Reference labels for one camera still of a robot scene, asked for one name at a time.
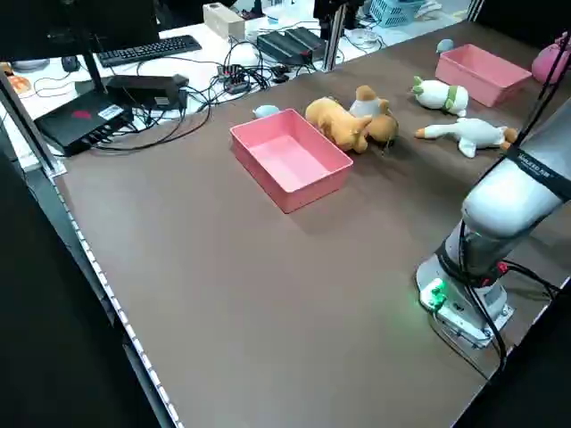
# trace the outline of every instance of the white desk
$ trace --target white desk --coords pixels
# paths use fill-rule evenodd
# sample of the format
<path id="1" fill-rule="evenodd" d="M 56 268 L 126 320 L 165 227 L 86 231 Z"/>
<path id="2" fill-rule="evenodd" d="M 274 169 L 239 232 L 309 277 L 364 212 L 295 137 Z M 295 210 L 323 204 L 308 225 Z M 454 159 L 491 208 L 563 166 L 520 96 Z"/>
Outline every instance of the white desk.
<path id="1" fill-rule="evenodd" d="M 315 29 L 318 34 L 319 28 L 317 20 L 312 18 L 312 2 L 300 2 L 296 5 L 281 5 L 269 8 L 266 11 L 272 17 L 278 18 L 278 23 L 269 24 L 268 19 L 260 18 L 258 20 L 246 22 L 246 35 L 251 38 L 252 35 L 260 29 L 281 29 L 283 27 L 293 26 L 302 21 L 296 26 L 304 26 L 308 29 Z M 431 32 L 437 28 L 447 27 L 456 23 L 457 20 L 450 15 L 444 13 L 437 13 L 436 20 L 428 22 L 413 22 L 410 25 L 396 27 L 393 29 L 381 29 L 374 27 L 373 30 L 381 36 L 386 45 L 394 45 L 412 37 Z M 200 51 L 181 53 L 177 57 L 187 58 L 199 62 L 224 62 L 225 57 L 230 49 L 230 43 L 222 39 L 216 33 L 211 31 L 206 25 L 198 24 L 180 29 L 172 29 L 163 31 L 161 38 L 181 36 L 193 36 L 203 47 Z M 379 48 L 379 45 L 374 45 L 370 48 L 361 47 L 361 49 L 353 46 L 345 37 L 342 37 L 339 43 L 339 55 L 337 62 L 349 61 L 369 52 L 374 52 Z M 244 66 L 255 65 L 258 63 L 258 57 L 254 52 L 256 49 L 252 45 L 240 45 L 232 51 L 231 63 L 239 63 Z M 30 83 L 38 90 L 39 94 L 34 94 L 33 91 L 23 94 L 21 100 L 32 119 L 36 119 L 51 110 L 73 100 L 78 96 L 75 91 L 74 82 L 89 80 L 89 74 L 85 67 L 85 62 L 82 57 L 79 57 L 81 62 L 81 69 L 77 72 L 71 73 L 67 78 L 66 73 L 62 69 L 60 59 L 52 59 L 50 65 L 40 71 L 34 73 L 27 73 L 24 76 L 29 79 Z M 189 85 L 197 90 L 204 90 L 210 85 L 211 77 L 217 74 L 215 63 L 199 63 L 187 62 L 177 59 L 160 58 L 157 60 L 146 62 L 139 70 L 142 76 L 172 76 L 180 74 L 189 78 Z M 317 70 L 320 69 L 321 62 L 315 62 Z M 99 72 L 102 77 L 112 76 L 115 74 L 135 75 L 137 73 L 137 64 L 129 64 L 111 69 L 104 69 L 101 64 L 97 62 Z M 290 78 L 295 78 L 296 72 L 290 73 Z M 213 90 L 216 93 L 221 92 L 221 85 L 218 84 Z M 219 100 L 226 101 L 231 99 L 232 96 L 222 95 Z M 201 103 L 188 98 L 188 107 L 186 114 L 195 112 Z M 0 106 L 0 118 L 4 116 L 4 107 Z M 176 111 L 168 112 L 163 116 L 163 120 L 177 118 Z M 31 150 L 25 143 L 25 140 L 20 135 L 20 132 L 13 124 L 11 118 L 6 117 L 4 125 L 6 131 L 12 140 L 14 150 L 21 161 L 23 168 L 31 168 L 37 164 L 37 160 L 32 154 Z"/>

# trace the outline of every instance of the white plush toy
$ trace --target white plush toy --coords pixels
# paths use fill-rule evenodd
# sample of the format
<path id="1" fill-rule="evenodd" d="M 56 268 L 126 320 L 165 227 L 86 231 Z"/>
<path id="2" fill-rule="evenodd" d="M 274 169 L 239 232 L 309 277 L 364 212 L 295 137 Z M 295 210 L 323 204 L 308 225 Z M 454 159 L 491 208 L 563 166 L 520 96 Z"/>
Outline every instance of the white plush toy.
<path id="1" fill-rule="evenodd" d="M 446 85 L 440 80 L 414 77 L 412 93 L 417 101 L 429 109 L 444 110 L 463 118 L 466 116 L 469 95 L 463 86 Z"/>
<path id="2" fill-rule="evenodd" d="M 450 125 L 431 125 L 419 129 L 416 138 L 438 138 L 453 134 L 458 142 L 458 149 L 467 157 L 473 158 L 476 149 L 486 147 L 502 147 L 507 150 L 516 141 L 517 131 L 514 128 L 493 127 L 481 119 L 458 118 Z"/>

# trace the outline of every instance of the table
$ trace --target table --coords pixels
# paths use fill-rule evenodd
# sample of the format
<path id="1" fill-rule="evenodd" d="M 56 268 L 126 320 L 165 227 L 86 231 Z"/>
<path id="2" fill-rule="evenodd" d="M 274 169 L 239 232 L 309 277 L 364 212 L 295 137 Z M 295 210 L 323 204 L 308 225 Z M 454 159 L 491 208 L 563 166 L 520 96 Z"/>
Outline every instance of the table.
<path id="1" fill-rule="evenodd" d="M 280 29 L 287 26 L 299 27 L 304 26 L 309 29 L 317 29 L 319 27 L 317 20 L 312 17 L 312 1 L 300 0 L 296 5 L 280 5 L 270 7 L 268 13 L 273 17 L 279 19 L 277 24 L 269 24 L 265 18 L 252 20 L 246 22 L 246 32 L 252 37 L 259 30 L 264 29 Z M 438 19 L 426 22 L 417 22 L 414 25 L 400 27 L 396 29 L 381 29 L 374 27 L 373 30 L 384 40 L 387 45 L 394 45 L 406 40 L 410 37 L 415 37 L 424 34 L 428 31 L 438 28 L 438 26 L 451 25 L 456 22 L 452 17 L 439 13 Z M 198 62 L 181 61 L 175 59 L 161 58 L 151 62 L 147 62 L 140 69 L 140 74 L 145 76 L 170 76 L 174 74 L 181 74 L 189 78 L 189 85 L 198 89 L 204 90 L 210 85 L 212 76 L 217 74 L 215 63 L 199 63 L 199 62 L 223 62 L 229 49 L 230 43 L 222 39 L 216 33 L 211 31 L 205 24 L 198 24 L 193 26 L 184 27 L 181 29 L 172 29 L 163 31 L 160 36 L 175 37 L 182 35 L 193 36 L 203 47 L 200 51 L 182 53 L 176 55 L 179 58 L 187 60 L 194 60 Z M 338 62 L 349 61 L 366 54 L 373 52 L 378 46 L 370 48 L 355 47 L 344 37 L 339 44 L 340 55 Z M 41 96 L 35 94 L 22 95 L 22 102 L 32 119 L 36 119 L 49 111 L 71 101 L 78 96 L 73 86 L 74 82 L 89 80 L 89 74 L 85 66 L 83 58 L 79 57 L 82 68 L 71 73 L 66 77 L 66 73 L 62 69 L 60 59 L 52 59 L 50 65 L 40 71 L 27 73 L 27 77 L 32 85 L 39 89 Z M 232 63 L 239 63 L 244 66 L 257 64 L 257 56 L 254 48 L 250 45 L 240 45 L 232 52 Z M 113 72 L 116 74 L 135 75 L 137 72 L 137 64 L 128 64 L 124 66 L 114 67 L 111 69 L 104 69 L 101 64 L 96 60 L 97 67 L 102 77 L 112 76 Z M 317 68 L 320 67 L 320 62 L 316 62 Z M 291 78 L 296 77 L 296 72 L 290 73 Z M 221 85 L 216 87 L 217 92 L 221 90 Z M 224 101 L 231 99 L 231 96 L 223 95 L 220 100 Z M 188 98 L 187 114 L 190 114 L 198 109 L 202 102 L 198 102 L 193 98 Z M 161 113 L 157 111 L 154 116 L 159 117 Z M 4 116 L 4 108 L 0 106 L 0 118 Z M 163 120 L 176 119 L 178 117 L 177 111 L 171 111 L 163 116 Z M 28 148 L 24 139 L 20 136 L 19 131 L 13 124 L 10 118 L 7 118 L 5 123 L 6 130 L 12 140 L 14 149 L 19 159 L 21 160 L 22 167 L 27 169 L 37 165 L 37 160 L 33 156 L 31 150 Z M 139 128 L 143 127 L 143 123 L 136 120 L 136 125 Z"/>
<path id="2" fill-rule="evenodd" d="M 495 31 L 458 24 L 226 103 L 172 144 L 129 156 L 82 153 L 57 177 L 187 426 L 442 427 L 483 384 L 430 330 L 413 280 L 497 156 L 469 160 L 453 142 L 413 138 L 417 128 L 449 120 L 408 95 L 414 75 L 434 73 L 442 38 L 523 66 L 536 55 Z M 228 128 L 264 103 L 302 111 L 332 95 L 349 105 L 361 84 L 390 100 L 397 145 L 385 157 L 353 156 L 341 191 L 285 215 L 234 158 Z M 472 102 L 468 116 L 518 127 L 538 91 L 529 82 L 493 110 Z M 550 111 L 569 94 L 561 87 Z M 563 282 L 570 216 L 548 218 L 513 258 Z M 506 285 L 516 313 L 505 334 L 517 343 L 544 303 L 525 296 L 533 286 L 520 278 Z M 497 364 L 492 350 L 477 358 L 488 371 Z"/>

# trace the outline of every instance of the pink plastic bin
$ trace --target pink plastic bin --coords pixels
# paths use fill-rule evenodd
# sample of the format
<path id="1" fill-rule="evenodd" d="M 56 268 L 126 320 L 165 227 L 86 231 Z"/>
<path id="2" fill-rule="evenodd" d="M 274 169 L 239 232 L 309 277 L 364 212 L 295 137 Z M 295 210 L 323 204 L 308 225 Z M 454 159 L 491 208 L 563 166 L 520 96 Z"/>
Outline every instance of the pink plastic bin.
<path id="1" fill-rule="evenodd" d="M 238 125 L 230 133 L 238 160 L 286 213 L 338 190 L 353 164 L 292 109 Z"/>
<path id="2" fill-rule="evenodd" d="M 474 45 L 440 55 L 436 78 L 460 85 L 471 98 L 488 107 L 514 95 L 532 73 Z"/>

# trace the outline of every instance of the keyboard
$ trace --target keyboard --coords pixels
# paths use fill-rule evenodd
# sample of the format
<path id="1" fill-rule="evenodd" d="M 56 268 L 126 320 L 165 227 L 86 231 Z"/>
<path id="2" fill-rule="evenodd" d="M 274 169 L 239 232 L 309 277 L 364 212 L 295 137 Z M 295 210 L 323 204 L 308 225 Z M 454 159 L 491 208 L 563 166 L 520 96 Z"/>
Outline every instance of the keyboard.
<path id="1" fill-rule="evenodd" d="M 192 36 L 177 36 L 143 45 L 97 54 L 101 65 L 108 69 L 118 65 L 143 62 L 183 52 L 200 51 L 202 47 Z"/>

